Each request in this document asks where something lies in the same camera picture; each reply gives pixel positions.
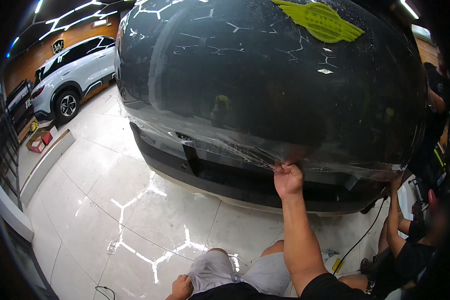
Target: white suv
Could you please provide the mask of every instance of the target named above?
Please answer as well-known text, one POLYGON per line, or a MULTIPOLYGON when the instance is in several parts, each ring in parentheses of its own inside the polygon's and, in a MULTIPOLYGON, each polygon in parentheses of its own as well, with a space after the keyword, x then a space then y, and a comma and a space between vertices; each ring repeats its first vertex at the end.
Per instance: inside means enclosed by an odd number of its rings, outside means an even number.
POLYGON ((80 100, 114 78, 114 51, 114 38, 96 36, 47 60, 35 72, 31 93, 37 120, 66 123, 73 119, 80 100))

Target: gray shorts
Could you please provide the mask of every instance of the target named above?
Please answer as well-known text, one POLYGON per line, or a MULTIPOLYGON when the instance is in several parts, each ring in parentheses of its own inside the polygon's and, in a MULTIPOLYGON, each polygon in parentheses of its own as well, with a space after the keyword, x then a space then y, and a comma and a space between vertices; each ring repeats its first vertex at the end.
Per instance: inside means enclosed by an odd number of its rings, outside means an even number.
POLYGON ((291 281, 283 252, 258 258, 249 271, 241 275, 233 271, 227 255, 209 251, 195 258, 188 276, 192 280, 193 294, 224 284, 246 282, 260 293, 282 297, 291 281))

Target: wall logo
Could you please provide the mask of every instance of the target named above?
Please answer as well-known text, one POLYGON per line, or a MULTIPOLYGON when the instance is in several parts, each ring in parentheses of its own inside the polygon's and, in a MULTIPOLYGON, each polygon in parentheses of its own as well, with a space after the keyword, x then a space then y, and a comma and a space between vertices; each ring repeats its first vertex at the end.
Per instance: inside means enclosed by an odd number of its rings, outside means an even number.
POLYGON ((53 54, 57 54, 60 51, 62 51, 63 50, 63 45, 64 45, 64 43, 63 43, 63 39, 62 38, 59 38, 56 41, 54 41, 54 43, 52 44, 53 54))

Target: car wheel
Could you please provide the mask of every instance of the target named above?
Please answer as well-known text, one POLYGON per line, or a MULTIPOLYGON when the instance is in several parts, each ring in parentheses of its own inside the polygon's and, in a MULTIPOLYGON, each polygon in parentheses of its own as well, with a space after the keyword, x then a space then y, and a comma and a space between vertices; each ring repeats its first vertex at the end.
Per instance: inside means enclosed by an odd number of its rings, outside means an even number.
POLYGON ((64 91, 55 98, 55 118, 61 124, 72 120, 78 114, 79 109, 80 97, 73 91, 64 91))

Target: black rack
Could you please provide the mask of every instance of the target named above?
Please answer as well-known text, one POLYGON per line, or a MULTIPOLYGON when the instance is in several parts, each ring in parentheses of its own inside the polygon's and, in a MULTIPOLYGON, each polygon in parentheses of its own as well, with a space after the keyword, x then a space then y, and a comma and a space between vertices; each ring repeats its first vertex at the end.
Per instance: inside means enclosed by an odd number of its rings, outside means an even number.
POLYGON ((22 209, 18 173, 20 143, 8 108, 0 99, 0 185, 11 200, 22 209))

